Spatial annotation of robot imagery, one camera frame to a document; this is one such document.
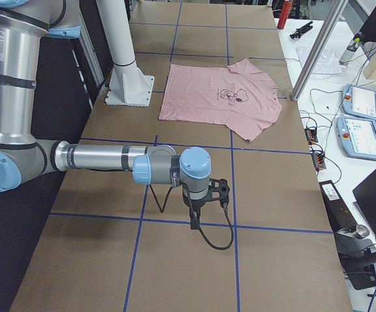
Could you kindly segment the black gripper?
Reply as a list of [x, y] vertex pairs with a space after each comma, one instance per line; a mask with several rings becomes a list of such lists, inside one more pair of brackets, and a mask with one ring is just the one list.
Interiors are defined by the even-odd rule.
[[183, 202], [189, 208], [190, 212], [190, 229], [200, 228], [201, 208], [206, 204], [205, 200], [193, 200], [185, 193], [182, 194]]

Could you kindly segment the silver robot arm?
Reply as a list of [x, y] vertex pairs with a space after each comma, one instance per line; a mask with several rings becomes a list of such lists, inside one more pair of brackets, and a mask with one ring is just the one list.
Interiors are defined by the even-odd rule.
[[212, 201], [215, 181], [203, 148], [102, 146], [40, 140], [31, 134], [40, 40], [75, 39], [78, 1], [0, 1], [0, 192], [50, 172], [131, 172], [136, 183], [182, 187], [192, 229]]

